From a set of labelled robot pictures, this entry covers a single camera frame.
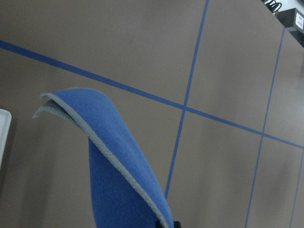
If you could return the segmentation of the blue microfibre towel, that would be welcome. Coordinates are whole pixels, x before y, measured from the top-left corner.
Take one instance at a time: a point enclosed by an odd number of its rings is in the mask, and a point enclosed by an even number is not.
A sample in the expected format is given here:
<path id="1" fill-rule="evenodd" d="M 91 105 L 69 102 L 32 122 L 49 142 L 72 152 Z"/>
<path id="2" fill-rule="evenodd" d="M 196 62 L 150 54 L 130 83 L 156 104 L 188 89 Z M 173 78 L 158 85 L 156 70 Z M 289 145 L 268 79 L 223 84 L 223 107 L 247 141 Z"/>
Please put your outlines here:
<path id="1" fill-rule="evenodd" d="M 42 94 L 48 112 L 88 137 L 91 202 L 98 228 L 172 228 L 162 189 L 113 102 L 90 88 Z"/>

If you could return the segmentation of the white towel rack base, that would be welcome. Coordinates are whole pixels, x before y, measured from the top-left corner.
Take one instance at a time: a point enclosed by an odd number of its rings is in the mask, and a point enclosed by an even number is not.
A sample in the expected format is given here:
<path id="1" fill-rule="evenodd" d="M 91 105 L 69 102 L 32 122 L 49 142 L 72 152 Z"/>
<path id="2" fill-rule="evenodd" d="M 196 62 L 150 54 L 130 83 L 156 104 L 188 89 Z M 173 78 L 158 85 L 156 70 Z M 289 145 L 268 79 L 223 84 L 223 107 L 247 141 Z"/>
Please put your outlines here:
<path id="1" fill-rule="evenodd" d="M 2 159 L 4 155 L 4 150 L 6 146 L 6 141 L 11 124 L 11 113 L 7 110 L 0 110 L 0 163 L 2 164 Z"/>

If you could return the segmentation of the black equipment box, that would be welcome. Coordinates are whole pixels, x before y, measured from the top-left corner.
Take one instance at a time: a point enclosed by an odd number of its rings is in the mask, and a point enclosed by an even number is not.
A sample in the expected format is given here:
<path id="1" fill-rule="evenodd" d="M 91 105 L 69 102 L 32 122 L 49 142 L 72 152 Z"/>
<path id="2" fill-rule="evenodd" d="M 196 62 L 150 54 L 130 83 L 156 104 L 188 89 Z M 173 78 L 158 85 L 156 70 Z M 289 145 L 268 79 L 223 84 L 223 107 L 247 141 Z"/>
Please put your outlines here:
<path id="1" fill-rule="evenodd" d="M 278 20 L 287 31 L 304 46 L 304 15 L 296 8 L 284 10 L 278 13 Z"/>

